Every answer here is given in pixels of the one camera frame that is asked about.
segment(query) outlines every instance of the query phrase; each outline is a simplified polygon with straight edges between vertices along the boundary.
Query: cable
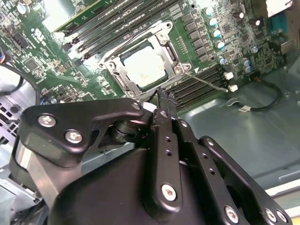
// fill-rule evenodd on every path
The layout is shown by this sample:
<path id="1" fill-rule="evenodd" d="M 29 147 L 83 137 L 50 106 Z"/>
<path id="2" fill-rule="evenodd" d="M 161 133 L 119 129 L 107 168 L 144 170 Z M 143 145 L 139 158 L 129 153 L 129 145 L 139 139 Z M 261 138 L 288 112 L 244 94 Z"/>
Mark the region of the cable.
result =
<path id="1" fill-rule="evenodd" d="M 268 88 L 273 89 L 277 93 L 277 96 L 276 96 L 275 100 L 271 104 L 269 104 L 267 106 L 264 106 L 264 107 L 261 107 L 261 108 L 252 108 L 252 107 L 249 107 L 247 105 L 242 104 L 241 102 L 237 102 L 237 103 L 235 103 L 235 105 L 237 105 L 240 108 L 248 107 L 249 108 L 248 111 L 251 111 L 251 112 L 264 112 L 264 111 L 270 110 L 271 108 L 276 106 L 281 101 L 281 99 L 283 97 L 282 91 L 275 84 L 269 83 L 267 81 L 263 81 L 258 77 L 255 77 L 252 80 L 256 83 L 260 83 L 260 84 L 262 84 L 262 85 L 264 85 Z"/>
<path id="2" fill-rule="evenodd" d="M 40 99 L 41 99 L 41 93 L 40 93 L 40 90 L 37 86 L 37 84 L 32 81 L 27 74 L 24 74 L 22 72 L 20 72 L 18 69 L 8 65 L 8 64 L 0 64 L 0 67 L 4 67 L 16 74 L 18 74 L 23 80 L 26 80 L 34 89 L 34 91 L 36 92 L 36 105 L 40 105 Z"/>
<path id="3" fill-rule="evenodd" d="M 189 76 L 189 77 L 191 77 L 191 78 L 194 78 L 194 79 L 196 79 L 196 80 L 198 80 L 198 81 L 200 81 L 200 82 L 202 82 L 202 83 L 205 83 L 205 84 L 207 84 L 208 86 L 210 86 L 210 87 L 212 87 L 212 88 L 214 88 L 214 89 L 216 89 L 216 90 L 224 91 L 224 92 L 228 93 L 228 90 L 225 89 L 225 88 L 220 88 L 220 87 L 218 87 L 218 86 L 216 86 L 216 85 L 214 85 L 214 84 L 212 84 L 212 83 L 210 83 L 210 82 L 208 82 L 208 81 L 202 80 L 202 79 L 200 79 L 200 78 L 198 78 L 198 77 L 196 77 L 196 76 L 192 76 L 191 74 L 188 74 L 188 73 L 184 73 L 184 74 L 187 75 L 187 76 Z"/>
<path id="4" fill-rule="evenodd" d="M 6 96 L 6 95 L 11 95 L 15 91 L 19 90 L 22 87 L 23 83 L 24 83 L 24 78 L 20 77 L 18 85 L 12 90 L 0 91 L 0 97 Z"/>

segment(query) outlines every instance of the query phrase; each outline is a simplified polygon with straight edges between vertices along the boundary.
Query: black cable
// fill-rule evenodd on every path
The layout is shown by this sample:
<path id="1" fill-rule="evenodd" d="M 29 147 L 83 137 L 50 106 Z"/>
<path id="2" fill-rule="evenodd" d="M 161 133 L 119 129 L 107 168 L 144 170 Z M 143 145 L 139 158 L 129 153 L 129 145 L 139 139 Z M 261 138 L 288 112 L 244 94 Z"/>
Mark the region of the black cable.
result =
<path id="1" fill-rule="evenodd" d="M 6 96 L 6 95 L 11 95 L 15 91 L 19 90 L 22 87 L 23 83 L 24 83 L 24 78 L 20 77 L 18 85 L 12 90 L 0 91 L 0 97 Z"/>
<path id="2" fill-rule="evenodd" d="M 9 69 L 10 71 L 18 74 L 22 79 L 26 80 L 34 89 L 34 91 L 36 92 L 36 105 L 40 105 L 40 99 L 41 99 L 41 93 L 40 90 L 37 86 L 37 84 L 32 81 L 27 74 L 20 72 L 18 69 L 11 67 L 8 64 L 0 64 L 1 67 L 4 67 L 6 69 Z"/>
<path id="3" fill-rule="evenodd" d="M 251 107 L 250 108 L 251 112 L 264 112 L 264 111 L 267 111 L 267 110 L 273 108 L 274 106 L 276 106 L 281 101 L 281 99 L 283 97 L 282 91 L 275 84 L 269 83 L 267 81 L 263 81 L 263 80 L 261 80 L 261 79 L 259 79 L 257 77 L 254 78 L 253 81 L 256 82 L 256 83 L 260 83 L 260 84 L 262 84 L 262 85 L 264 85 L 264 86 L 266 86 L 268 88 L 273 89 L 276 92 L 277 96 L 276 96 L 275 100 L 271 104 L 269 104 L 267 106 L 264 106 L 264 107 L 261 107 L 261 108 L 252 108 Z M 240 108 L 243 108 L 245 106 L 241 102 L 237 102 L 237 103 L 235 103 L 235 105 L 237 105 Z"/>

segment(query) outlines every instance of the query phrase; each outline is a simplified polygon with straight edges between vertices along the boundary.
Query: wire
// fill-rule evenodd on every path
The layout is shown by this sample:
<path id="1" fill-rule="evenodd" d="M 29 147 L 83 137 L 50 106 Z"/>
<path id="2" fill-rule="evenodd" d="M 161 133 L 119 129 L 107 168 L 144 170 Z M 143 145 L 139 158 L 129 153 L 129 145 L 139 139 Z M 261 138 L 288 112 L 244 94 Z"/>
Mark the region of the wire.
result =
<path id="1" fill-rule="evenodd" d="M 216 89 L 216 90 L 224 91 L 224 92 L 228 93 L 228 90 L 225 89 L 225 88 L 220 88 L 220 87 L 218 87 L 218 86 L 216 86 L 216 85 L 214 85 L 214 84 L 212 84 L 212 83 L 210 83 L 210 82 L 208 82 L 208 81 L 202 80 L 202 79 L 200 79 L 200 78 L 198 78 L 198 77 L 196 77 L 196 76 L 192 76 L 192 75 L 189 74 L 189 73 L 184 73 L 184 74 L 187 75 L 187 76 L 189 76 L 189 77 L 191 77 L 191 78 L 194 78 L 194 79 L 196 79 L 196 80 L 198 80 L 198 81 L 200 81 L 200 82 L 202 82 L 202 83 L 205 83 L 205 84 L 207 84 L 208 86 L 210 86 L 210 87 L 212 87 L 212 88 L 214 88 L 214 89 Z"/>
<path id="2" fill-rule="evenodd" d="M 277 96 L 276 96 L 275 100 L 271 104 L 269 104 L 267 106 L 264 106 L 264 107 L 261 107 L 261 108 L 252 108 L 252 107 L 250 107 L 249 111 L 251 111 L 251 112 L 264 112 L 264 111 L 270 110 L 274 106 L 278 105 L 278 103 L 281 101 L 281 99 L 283 97 L 282 91 L 281 91 L 281 89 L 279 87 L 277 87 L 273 83 L 269 83 L 267 81 L 263 81 L 263 80 L 261 80 L 260 78 L 257 78 L 257 77 L 254 78 L 253 81 L 256 82 L 256 83 L 260 83 L 260 84 L 262 84 L 262 85 L 264 85 L 264 86 L 266 86 L 268 88 L 273 89 L 276 92 Z M 237 105 L 240 108 L 243 108 L 243 107 L 246 106 L 246 105 L 242 104 L 241 102 L 237 102 L 237 103 L 235 103 L 235 105 Z"/>
<path id="3" fill-rule="evenodd" d="M 36 92 L 36 105 L 40 105 L 40 99 L 41 99 L 41 93 L 40 93 L 40 90 L 39 90 L 37 84 L 36 84 L 34 81 L 32 81 L 32 80 L 30 79 L 30 77 L 29 77 L 27 74 L 24 74 L 24 73 L 20 72 L 18 69 L 14 68 L 14 67 L 12 67 L 12 66 L 10 66 L 10 65 L 8 65 L 8 64 L 0 64 L 0 67 L 4 67 L 4 68 L 6 68 L 6 69 L 8 69 L 8 70 L 10 70 L 10 71 L 12 71 L 12 72 L 18 74 L 18 75 L 21 77 L 21 78 L 20 78 L 20 81 L 21 81 L 21 79 L 22 79 L 22 82 L 23 82 L 24 80 L 26 80 L 26 81 L 33 87 L 34 91 Z"/>

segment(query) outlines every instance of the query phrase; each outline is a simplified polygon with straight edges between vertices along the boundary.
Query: black metal bracket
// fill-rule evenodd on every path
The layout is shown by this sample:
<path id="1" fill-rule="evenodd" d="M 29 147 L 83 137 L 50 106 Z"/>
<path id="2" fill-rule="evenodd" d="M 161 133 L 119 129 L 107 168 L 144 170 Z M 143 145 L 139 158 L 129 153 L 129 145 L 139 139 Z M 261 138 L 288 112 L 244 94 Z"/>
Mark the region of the black metal bracket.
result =
<path id="1" fill-rule="evenodd" d="M 44 127 L 38 122 L 42 115 L 55 119 L 55 126 Z M 144 109 L 129 98 L 59 105 L 43 105 L 28 108 L 21 117 L 20 141 L 33 152 L 62 167 L 81 163 L 87 151 L 98 149 L 107 129 L 118 120 L 139 120 Z M 80 133 L 80 143 L 68 142 L 66 132 Z M 99 131 L 91 144 L 91 133 Z"/>

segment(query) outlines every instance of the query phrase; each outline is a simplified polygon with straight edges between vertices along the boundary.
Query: green circuit board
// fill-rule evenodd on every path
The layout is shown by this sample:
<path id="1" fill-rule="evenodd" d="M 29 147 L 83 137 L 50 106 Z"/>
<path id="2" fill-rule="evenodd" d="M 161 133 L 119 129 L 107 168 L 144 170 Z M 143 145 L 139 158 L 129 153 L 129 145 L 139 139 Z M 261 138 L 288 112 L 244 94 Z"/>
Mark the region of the green circuit board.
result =
<path id="1" fill-rule="evenodd" d="M 63 49 L 66 43 L 76 37 L 76 33 L 73 34 L 72 31 L 82 27 L 81 31 L 78 29 L 78 33 L 84 31 L 89 27 L 84 27 L 85 23 L 104 13 L 106 8 L 120 0 L 29 0 L 24 1 L 27 5 L 22 3 L 21 6 L 20 2 L 22 1 L 0 0 L 0 44 L 9 63 L 30 74 L 40 88 L 42 96 L 47 96 L 51 103 L 125 96 L 109 71 L 99 69 L 101 57 L 116 44 L 124 41 L 125 35 L 108 42 L 107 40 L 113 39 L 115 35 L 111 31 L 105 39 L 97 43 L 107 44 L 87 60 L 84 59 L 81 65 L 75 64 L 75 61 L 82 59 L 83 54 L 77 51 L 71 54 Z M 178 0 L 171 6 L 157 11 L 157 14 L 151 16 L 139 28 L 150 26 L 159 20 L 171 21 L 173 29 L 169 34 L 170 40 L 180 61 L 192 65 L 192 74 L 217 65 L 218 58 L 223 57 L 232 67 L 236 83 L 241 86 L 249 82 L 250 74 L 244 71 L 241 64 L 243 58 L 251 60 L 253 71 L 259 70 L 263 74 L 284 64 L 283 57 L 275 55 L 269 49 L 269 21 L 261 18 L 261 26 L 251 26 L 248 23 L 254 17 L 251 1 L 241 2 L 247 10 L 243 20 L 233 18 L 233 13 L 240 8 L 238 1 Z M 151 10 L 155 11 L 162 6 L 158 4 Z M 210 17 L 203 13 L 203 9 L 208 6 L 214 8 L 213 17 L 217 18 L 217 24 L 213 27 L 208 25 Z M 193 18 L 189 23 L 195 23 L 193 30 L 189 30 L 189 23 L 183 19 L 187 14 L 191 14 Z M 221 40 L 225 43 L 222 49 L 216 48 L 219 39 L 211 35 L 215 29 L 222 33 Z M 201 46 L 204 47 L 204 58 L 200 58 L 195 40 L 190 36 L 194 30 L 198 32 L 197 39 L 201 40 Z M 130 38 L 135 32 L 128 30 L 126 38 Z"/>

